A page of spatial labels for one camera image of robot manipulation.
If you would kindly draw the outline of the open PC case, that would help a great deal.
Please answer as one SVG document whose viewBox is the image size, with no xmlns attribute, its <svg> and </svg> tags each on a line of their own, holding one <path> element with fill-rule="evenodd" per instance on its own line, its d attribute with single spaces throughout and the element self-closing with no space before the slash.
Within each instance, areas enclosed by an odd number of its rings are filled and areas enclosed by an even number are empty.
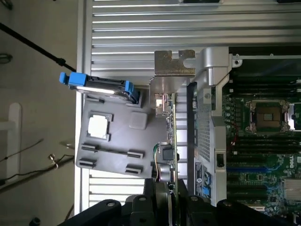
<svg viewBox="0 0 301 226">
<path fill-rule="evenodd" d="M 188 179 L 191 195 L 211 204 L 227 199 L 226 124 L 222 100 L 230 90 L 301 90 L 301 46 L 207 47 L 187 86 Z M 218 168 L 216 154 L 225 154 Z"/>
</svg>

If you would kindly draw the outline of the metal socket cover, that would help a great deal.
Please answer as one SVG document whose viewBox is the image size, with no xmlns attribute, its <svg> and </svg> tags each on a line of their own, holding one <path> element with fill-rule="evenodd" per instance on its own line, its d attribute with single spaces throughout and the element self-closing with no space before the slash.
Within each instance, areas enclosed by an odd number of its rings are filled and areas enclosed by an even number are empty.
<svg viewBox="0 0 301 226">
<path fill-rule="evenodd" d="M 286 117 L 289 130 L 301 132 L 301 102 L 290 103 Z"/>
</svg>

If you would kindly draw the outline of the CPU socket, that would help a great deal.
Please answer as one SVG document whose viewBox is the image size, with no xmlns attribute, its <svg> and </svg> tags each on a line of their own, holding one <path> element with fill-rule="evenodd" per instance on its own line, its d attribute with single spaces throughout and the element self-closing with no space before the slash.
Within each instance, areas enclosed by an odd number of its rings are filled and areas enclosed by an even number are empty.
<svg viewBox="0 0 301 226">
<path fill-rule="evenodd" d="M 258 136 L 269 136 L 294 129 L 290 122 L 291 105 L 281 99 L 250 100 L 245 103 L 245 131 Z"/>
</svg>

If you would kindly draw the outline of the green motherboard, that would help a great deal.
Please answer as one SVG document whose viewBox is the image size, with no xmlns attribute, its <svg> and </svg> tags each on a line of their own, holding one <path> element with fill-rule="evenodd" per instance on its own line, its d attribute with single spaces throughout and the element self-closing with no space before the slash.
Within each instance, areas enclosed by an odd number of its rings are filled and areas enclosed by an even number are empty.
<svg viewBox="0 0 301 226">
<path fill-rule="evenodd" d="M 283 218 L 301 225 L 301 201 L 284 198 L 283 181 L 301 179 L 301 132 L 284 132 L 258 136 L 245 131 L 250 100 L 281 99 L 301 102 L 301 90 L 258 89 L 230 90 L 223 96 L 222 115 L 226 124 L 226 168 L 265 167 L 269 171 L 228 172 L 227 198 L 247 205 L 268 216 Z"/>
</svg>

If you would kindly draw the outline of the silver chipset heat sink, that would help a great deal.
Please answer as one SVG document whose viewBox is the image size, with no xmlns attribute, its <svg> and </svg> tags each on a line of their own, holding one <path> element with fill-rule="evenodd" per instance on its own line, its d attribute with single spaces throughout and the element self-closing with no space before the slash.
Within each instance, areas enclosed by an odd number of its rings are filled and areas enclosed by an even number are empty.
<svg viewBox="0 0 301 226">
<path fill-rule="evenodd" d="M 286 178 L 283 181 L 284 198 L 291 201 L 301 201 L 301 179 Z"/>
</svg>

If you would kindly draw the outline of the blue expansion slot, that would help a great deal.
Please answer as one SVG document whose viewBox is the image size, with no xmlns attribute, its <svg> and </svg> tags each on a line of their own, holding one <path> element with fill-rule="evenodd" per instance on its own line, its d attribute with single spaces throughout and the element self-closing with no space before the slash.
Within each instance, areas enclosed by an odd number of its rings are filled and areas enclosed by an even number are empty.
<svg viewBox="0 0 301 226">
<path fill-rule="evenodd" d="M 228 172 L 256 172 L 265 173 L 269 170 L 265 167 L 227 167 Z"/>
</svg>

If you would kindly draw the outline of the hard disk with blue bracket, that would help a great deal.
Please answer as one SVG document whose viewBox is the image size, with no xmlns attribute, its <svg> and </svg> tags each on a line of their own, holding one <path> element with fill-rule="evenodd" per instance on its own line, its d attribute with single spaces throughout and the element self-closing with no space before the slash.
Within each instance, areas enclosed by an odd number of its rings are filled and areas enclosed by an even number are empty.
<svg viewBox="0 0 301 226">
<path fill-rule="evenodd" d="M 81 93 L 113 97 L 125 103 L 137 104 L 140 98 L 140 92 L 135 89 L 134 84 L 125 80 L 100 78 L 84 73 L 71 72 L 69 75 L 60 73 L 59 82 Z"/>
</svg>

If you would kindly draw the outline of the grey parts rack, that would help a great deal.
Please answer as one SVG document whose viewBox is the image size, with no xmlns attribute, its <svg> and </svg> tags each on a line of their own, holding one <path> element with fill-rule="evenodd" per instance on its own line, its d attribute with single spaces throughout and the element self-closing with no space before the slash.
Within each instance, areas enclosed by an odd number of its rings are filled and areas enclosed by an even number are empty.
<svg viewBox="0 0 301 226">
<path fill-rule="evenodd" d="M 82 113 L 76 165 L 140 178 L 154 173 L 153 147 L 166 139 L 166 123 L 149 105 L 149 91 L 142 89 L 140 103 L 127 104 L 109 97 L 89 95 Z M 91 137 L 88 122 L 92 115 L 108 121 L 106 139 Z"/>
</svg>

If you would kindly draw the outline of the silver CPU chip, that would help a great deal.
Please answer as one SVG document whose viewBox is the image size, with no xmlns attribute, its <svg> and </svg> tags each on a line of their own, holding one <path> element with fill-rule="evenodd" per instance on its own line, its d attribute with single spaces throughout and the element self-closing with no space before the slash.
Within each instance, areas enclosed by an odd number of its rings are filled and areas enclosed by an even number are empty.
<svg viewBox="0 0 301 226">
<path fill-rule="evenodd" d="M 87 132 L 91 137 L 106 139 L 109 121 L 105 116 L 92 115 L 89 118 Z"/>
</svg>

